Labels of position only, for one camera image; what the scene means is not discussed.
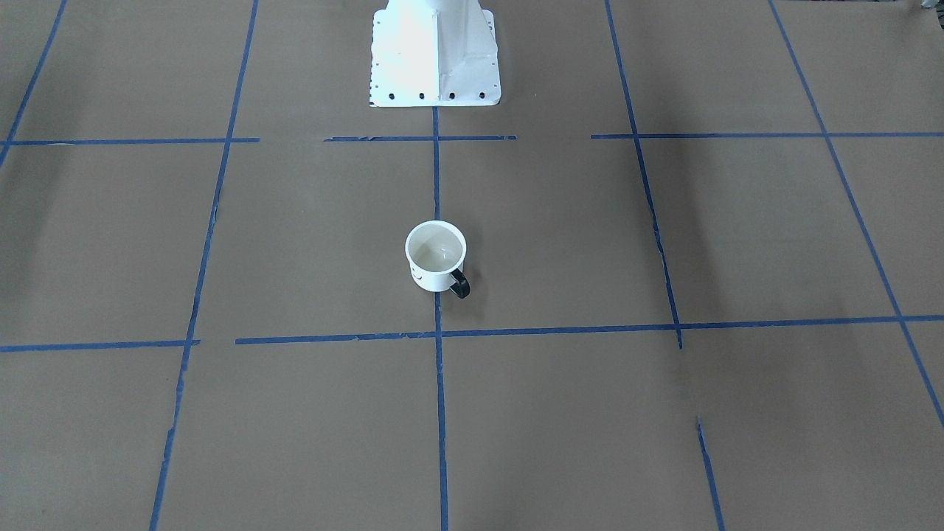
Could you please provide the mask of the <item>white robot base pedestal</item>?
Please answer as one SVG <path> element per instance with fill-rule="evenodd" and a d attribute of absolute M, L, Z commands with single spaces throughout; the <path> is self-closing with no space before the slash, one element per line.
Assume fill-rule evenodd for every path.
<path fill-rule="evenodd" d="M 496 20 L 479 1 L 389 1 L 373 13 L 369 105 L 502 101 Z"/>

